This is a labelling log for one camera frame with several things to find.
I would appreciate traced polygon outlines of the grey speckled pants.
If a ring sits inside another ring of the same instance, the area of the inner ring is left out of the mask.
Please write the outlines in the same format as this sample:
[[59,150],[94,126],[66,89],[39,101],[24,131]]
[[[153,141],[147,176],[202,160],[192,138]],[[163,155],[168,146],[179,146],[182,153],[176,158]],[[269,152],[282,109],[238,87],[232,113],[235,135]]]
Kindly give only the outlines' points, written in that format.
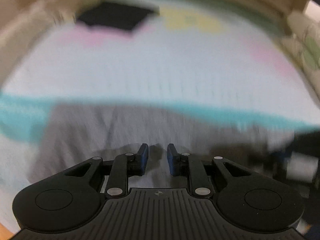
[[249,156],[264,158],[293,139],[293,131],[251,125],[211,124],[173,111],[138,106],[59,105],[54,108],[31,166],[28,180],[35,183],[91,157],[112,160],[149,146],[146,173],[129,179],[131,187],[184,187],[186,180],[172,177],[167,146],[211,160],[221,155],[243,166]]

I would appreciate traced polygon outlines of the floral white bed sheet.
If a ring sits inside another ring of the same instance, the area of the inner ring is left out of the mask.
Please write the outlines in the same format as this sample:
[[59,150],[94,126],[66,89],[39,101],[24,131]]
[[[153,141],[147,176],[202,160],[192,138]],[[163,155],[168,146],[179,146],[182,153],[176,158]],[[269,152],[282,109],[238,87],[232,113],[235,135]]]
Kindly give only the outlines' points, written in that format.
[[151,107],[211,124],[319,129],[319,101],[276,45],[279,32],[222,3],[117,0],[148,8],[134,31],[63,23],[34,38],[1,87],[1,223],[59,105]]

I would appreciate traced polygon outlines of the cream leaf print pillow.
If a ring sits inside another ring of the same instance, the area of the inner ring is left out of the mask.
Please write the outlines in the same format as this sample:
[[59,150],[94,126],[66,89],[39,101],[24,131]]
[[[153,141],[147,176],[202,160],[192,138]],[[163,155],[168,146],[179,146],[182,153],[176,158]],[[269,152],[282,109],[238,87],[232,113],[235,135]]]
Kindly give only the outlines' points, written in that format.
[[291,12],[286,21],[292,35],[282,38],[281,44],[319,93],[319,23],[298,11]]

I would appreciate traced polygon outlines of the folded black garment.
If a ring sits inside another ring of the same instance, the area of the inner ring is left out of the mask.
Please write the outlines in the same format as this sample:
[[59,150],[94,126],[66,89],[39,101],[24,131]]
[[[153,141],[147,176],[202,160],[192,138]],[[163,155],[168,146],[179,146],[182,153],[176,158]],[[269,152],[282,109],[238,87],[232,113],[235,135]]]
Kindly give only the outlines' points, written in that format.
[[88,27],[110,27],[132,32],[149,17],[158,15],[158,8],[102,2],[83,11],[76,17],[76,21]]

